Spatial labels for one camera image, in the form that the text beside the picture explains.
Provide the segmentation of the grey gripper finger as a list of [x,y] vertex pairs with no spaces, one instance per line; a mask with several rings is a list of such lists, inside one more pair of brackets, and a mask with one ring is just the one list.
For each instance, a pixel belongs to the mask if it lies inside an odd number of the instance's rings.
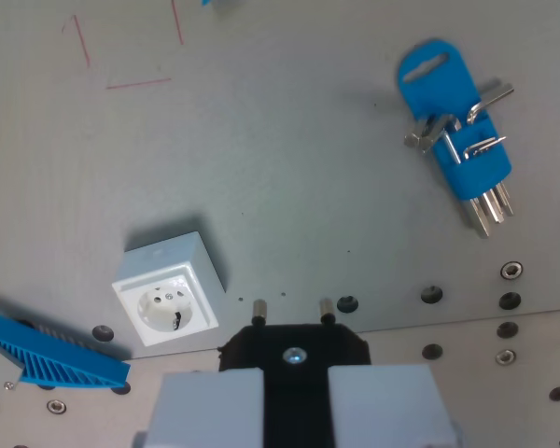
[[261,447],[264,376],[255,369],[166,374],[146,447]]
[[329,368],[337,447],[458,447],[428,365]]

